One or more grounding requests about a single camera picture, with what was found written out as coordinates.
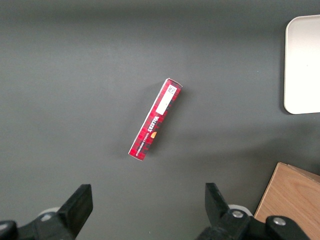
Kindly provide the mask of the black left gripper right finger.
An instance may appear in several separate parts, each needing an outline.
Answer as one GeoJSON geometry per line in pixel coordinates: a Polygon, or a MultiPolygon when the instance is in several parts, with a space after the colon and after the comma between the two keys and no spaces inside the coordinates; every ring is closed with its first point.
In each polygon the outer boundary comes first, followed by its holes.
{"type": "Polygon", "coordinates": [[[271,215],[261,222],[244,210],[230,208],[215,183],[205,184],[205,210],[210,227],[205,228],[197,240],[309,239],[291,218],[271,215]]]}

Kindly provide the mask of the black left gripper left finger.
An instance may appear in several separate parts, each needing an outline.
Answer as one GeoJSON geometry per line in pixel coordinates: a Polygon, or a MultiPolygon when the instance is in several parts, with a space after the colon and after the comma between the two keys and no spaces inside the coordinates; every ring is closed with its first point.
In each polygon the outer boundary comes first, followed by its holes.
{"type": "Polygon", "coordinates": [[[40,214],[24,226],[13,220],[0,222],[2,240],[75,240],[93,211],[92,186],[82,184],[58,208],[40,214]]]}

